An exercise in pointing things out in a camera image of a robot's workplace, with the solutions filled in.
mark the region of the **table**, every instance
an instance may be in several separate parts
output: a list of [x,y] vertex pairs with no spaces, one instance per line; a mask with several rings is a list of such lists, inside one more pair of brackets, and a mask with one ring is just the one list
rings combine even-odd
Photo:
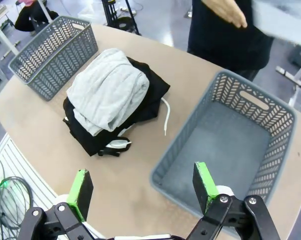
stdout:
[[[7,9],[0,14],[0,19],[4,17],[8,12],[9,12],[9,7],[7,7]],[[4,43],[15,55],[19,53],[17,48],[10,42],[10,40],[2,32],[1,28],[0,28],[0,41]]]
[[[162,106],[158,119],[137,124],[128,131],[132,146],[119,158],[89,157],[62,122],[65,117],[62,102],[74,78],[50,102],[45,102],[12,77],[0,94],[0,122],[57,194],[68,193],[77,170],[90,171],[94,192],[87,221],[101,234],[113,237],[171,233],[186,237],[198,219],[155,191],[149,177],[221,68],[135,34],[102,25],[92,28],[99,52],[119,48],[127,56],[148,63],[171,85],[165,95],[171,110],[167,136],[163,131],[167,109]],[[301,208],[301,114],[296,114],[292,146],[268,205],[281,239],[289,236]],[[221,232],[218,239],[233,238]]]

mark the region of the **black shirt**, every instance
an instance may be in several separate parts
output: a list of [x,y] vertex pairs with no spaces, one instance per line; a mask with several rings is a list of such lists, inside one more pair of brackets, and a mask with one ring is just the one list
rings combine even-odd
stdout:
[[201,0],[192,0],[188,52],[230,70],[259,70],[269,61],[273,38],[253,25],[252,0],[236,0],[247,28],[237,28]]

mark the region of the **gray plastic basket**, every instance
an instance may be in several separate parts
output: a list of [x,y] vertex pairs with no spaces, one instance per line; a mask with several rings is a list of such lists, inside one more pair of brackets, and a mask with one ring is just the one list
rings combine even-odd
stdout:
[[216,185],[238,199],[267,204],[284,168],[295,129],[294,110],[241,76],[218,73],[154,168],[150,181],[167,198],[201,217],[194,162],[205,162]]
[[59,16],[9,63],[9,69],[46,101],[98,51],[90,22]]

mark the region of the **white drawstring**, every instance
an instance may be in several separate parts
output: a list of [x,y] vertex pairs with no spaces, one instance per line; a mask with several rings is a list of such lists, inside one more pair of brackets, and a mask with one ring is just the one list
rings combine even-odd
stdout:
[[162,97],[161,100],[167,107],[167,114],[166,114],[166,119],[165,119],[165,124],[164,124],[164,132],[166,136],[166,130],[167,130],[167,123],[169,122],[170,114],[171,114],[171,107],[170,104]]

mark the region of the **folded clothing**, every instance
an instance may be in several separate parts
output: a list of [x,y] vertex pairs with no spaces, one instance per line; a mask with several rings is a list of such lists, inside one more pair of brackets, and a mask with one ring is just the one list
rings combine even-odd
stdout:
[[149,87],[141,104],[131,116],[129,116],[128,119],[114,131],[110,132],[102,130],[96,136],[92,136],[75,118],[74,106],[68,97],[63,103],[63,108],[68,120],[67,126],[69,127],[71,135],[81,144],[90,156],[104,151],[106,146],[111,141],[116,140],[124,129],[128,129],[135,123],[156,118],[158,116],[161,98],[170,88],[170,85],[153,72],[146,63],[141,63],[131,58],[128,59],[135,68],[139,69],[147,76]]
[[141,104],[149,84],[121,50],[111,48],[76,76],[67,96],[75,107],[76,120],[96,136],[123,124]]

